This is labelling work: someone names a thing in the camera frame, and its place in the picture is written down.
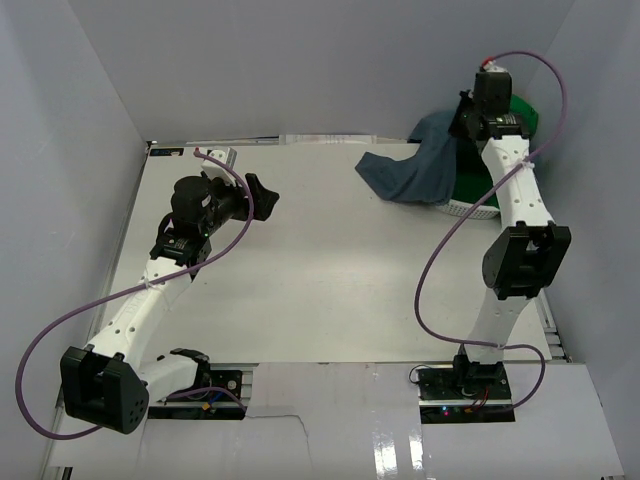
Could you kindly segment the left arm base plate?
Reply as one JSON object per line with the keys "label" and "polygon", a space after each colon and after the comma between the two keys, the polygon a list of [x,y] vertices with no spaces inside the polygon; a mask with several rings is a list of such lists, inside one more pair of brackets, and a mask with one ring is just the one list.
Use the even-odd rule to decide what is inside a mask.
{"label": "left arm base plate", "polygon": [[240,367],[213,369],[194,389],[206,392],[184,398],[162,400],[149,408],[148,417],[155,420],[232,421],[242,420],[249,404],[252,371]]}

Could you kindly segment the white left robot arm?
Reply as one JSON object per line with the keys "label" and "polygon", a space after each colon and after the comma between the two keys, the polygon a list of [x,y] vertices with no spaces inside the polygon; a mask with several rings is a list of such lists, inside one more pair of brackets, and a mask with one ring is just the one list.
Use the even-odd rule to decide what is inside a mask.
{"label": "white left robot arm", "polygon": [[193,283],[195,265],[211,253],[211,236],[229,220],[267,220],[280,196],[253,173],[243,185],[206,174],[174,185],[171,211],[158,227],[141,291],[124,303],[83,348],[60,361],[68,416],[123,434],[133,432],[149,405],[172,395],[199,399],[213,388],[209,358],[175,348],[152,362],[143,354],[172,304]]}

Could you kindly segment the blue t shirt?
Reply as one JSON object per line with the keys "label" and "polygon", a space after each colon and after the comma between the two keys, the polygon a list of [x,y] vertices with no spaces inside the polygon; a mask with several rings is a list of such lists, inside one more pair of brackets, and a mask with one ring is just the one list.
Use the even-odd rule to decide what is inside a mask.
{"label": "blue t shirt", "polygon": [[410,133],[416,152],[404,159],[365,153],[356,172],[382,200],[395,203],[447,203],[456,182],[457,140],[449,134],[452,111],[423,117]]}

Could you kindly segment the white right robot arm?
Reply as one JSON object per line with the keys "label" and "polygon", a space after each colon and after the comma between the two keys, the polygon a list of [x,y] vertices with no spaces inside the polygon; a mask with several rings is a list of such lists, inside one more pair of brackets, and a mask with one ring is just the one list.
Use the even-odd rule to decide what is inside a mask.
{"label": "white right robot arm", "polygon": [[554,279],[571,242],[546,208],[529,157],[530,134],[510,110],[512,79],[504,69],[482,69],[461,93],[449,127],[473,143],[486,166],[502,231],[482,259],[487,287],[468,340],[453,361],[451,384],[472,399],[501,382],[504,349],[521,313]]}

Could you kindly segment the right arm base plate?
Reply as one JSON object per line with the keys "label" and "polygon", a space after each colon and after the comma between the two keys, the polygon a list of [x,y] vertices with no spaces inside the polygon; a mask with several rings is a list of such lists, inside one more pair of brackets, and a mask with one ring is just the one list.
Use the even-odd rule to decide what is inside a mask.
{"label": "right arm base plate", "polygon": [[422,425],[513,423],[512,392],[506,373],[488,385],[460,386],[451,366],[414,366],[409,382],[418,388]]}

